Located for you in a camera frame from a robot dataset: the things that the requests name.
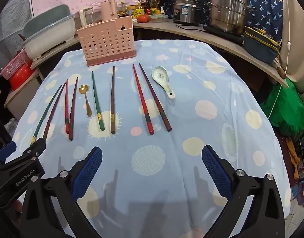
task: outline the red tomato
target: red tomato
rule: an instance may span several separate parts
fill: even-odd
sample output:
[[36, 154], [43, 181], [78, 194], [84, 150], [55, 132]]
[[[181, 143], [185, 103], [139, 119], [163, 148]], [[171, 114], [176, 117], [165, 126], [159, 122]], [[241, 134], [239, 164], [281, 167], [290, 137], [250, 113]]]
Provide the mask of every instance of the red tomato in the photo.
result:
[[148, 16], [147, 15], [139, 15], [136, 18], [137, 23], [147, 23], [148, 22]]

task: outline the screw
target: screw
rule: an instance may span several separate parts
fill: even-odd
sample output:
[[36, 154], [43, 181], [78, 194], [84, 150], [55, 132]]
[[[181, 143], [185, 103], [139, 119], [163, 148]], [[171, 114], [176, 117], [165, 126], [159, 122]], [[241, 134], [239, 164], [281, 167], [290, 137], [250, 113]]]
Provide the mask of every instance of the screw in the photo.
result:
[[241, 169], [238, 169], [236, 171], [236, 173], [237, 173], [238, 176], [244, 176], [244, 174], [245, 174], [245, 172], [243, 170], [241, 170]]
[[67, 172], [67, 171], [62, 171], [62, 172], [60, 172], [60, 174], [59, 174], [59, 176], [60, 176], [61, 178], [65, 178], [67, 175], [68, 175], [68, 172]]
[[267, 178], [272, 181], [274, 179], [273, 175], [272, 174], [267, 174]]
[[38, 176], [33, 176], [33, 177], [31, 178], [31, 181], [37, 181], [37, 179], [38, 179]]

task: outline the navy fabric with palm trees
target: navy fabric with palm trees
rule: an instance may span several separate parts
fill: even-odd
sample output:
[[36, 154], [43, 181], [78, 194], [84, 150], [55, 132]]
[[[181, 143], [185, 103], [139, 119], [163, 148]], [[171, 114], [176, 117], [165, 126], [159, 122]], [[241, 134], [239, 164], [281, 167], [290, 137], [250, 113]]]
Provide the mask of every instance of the navy fabric with palm trees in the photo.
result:
[[[175, 0], [161, 0], [164, 5], [165, 14], [172, 16], [173, 2]], [[256, 11], [250, 11], [246, 26], [264, 29], [266, 33], [279, 42], [282, 38], [283, 28], [283, 3], [278, 0], [249, 0], [249, 6], [256, 8]], [[209, 24], [209, 8], [204, 5], [205, 23]]]

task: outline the green chopstick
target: green chopstick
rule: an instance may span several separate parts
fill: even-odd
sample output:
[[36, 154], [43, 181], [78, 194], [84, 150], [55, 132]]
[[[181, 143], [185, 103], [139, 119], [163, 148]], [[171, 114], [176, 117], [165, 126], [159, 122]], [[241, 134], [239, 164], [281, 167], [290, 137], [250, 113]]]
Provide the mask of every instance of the green chopstick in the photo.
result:
[[101, 110], [100, 110], [100, 106], [99, 106], [99, 100], [98, 100], [98, 95], [97, 95], [97, 90], [96, 90], [96, 84], [94, 82], [94, 72], [93, 71], [91, 71], [91, 77], [92, 77], [92, 80], [93, 80], [94, 101], [96, 103], [97, 118], [98, 118], [100, 129], [102, 131], [104, 131], [105, 130], [105, 125], [103, 124], [102, 114], [101, 114]]
[[46, 109], [45, 109], [45, 111], [44, 111], [44, 113], [43, 113], [43, 115], [42, 115], [42, 118], [40, 119], [40, 122], [38, 123], [38, 126], [37, 126], [37, 128], [36, 128], [36, 131], [34, 132], [34, 135], [33, 135], [32, 140], [31, 140], [31, 145], [36, 141], [36, 137], [37, 137], [37, 134], [38, 134], [38, 132], [39, 132], [39, 130], [40, 130], [40, 127], [42, 126], [42, 123], [43, 123], [43, 121], [44, 121], [45, 118], [46, 118], [47, 112], [48, 112], [49, 108], [51, 107], [51, 104], [52, 104], [52, 102], [54, 101], [54, 99], [55, 99], [55, 97], [56, 97], [58, 91], [60, 90], [60, 88], [61, 88], [61, 85], [59, 86], [59, 88], [58, 88], [58, 90], [56, 91], [55, 95], [52, 97], [51, 101], [48, 103], [48, 105], [47, 105], [47, 107], [46, 107]]

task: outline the pink plastic basket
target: pink plastic basket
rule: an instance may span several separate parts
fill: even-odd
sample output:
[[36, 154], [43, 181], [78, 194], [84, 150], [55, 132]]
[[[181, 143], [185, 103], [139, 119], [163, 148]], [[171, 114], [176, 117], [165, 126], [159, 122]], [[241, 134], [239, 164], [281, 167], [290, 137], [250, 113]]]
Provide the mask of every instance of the pink plastic basket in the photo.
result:
[[90, 24], [77, 34], [87, 66], [136, 56], [131, 16]]
[[8, 80], [27, 60], [29, 60], [29, 58], [23, 49], [8, 63], [7, 66], [5, 66], [5, 68], [0, 72], [0, 75]]

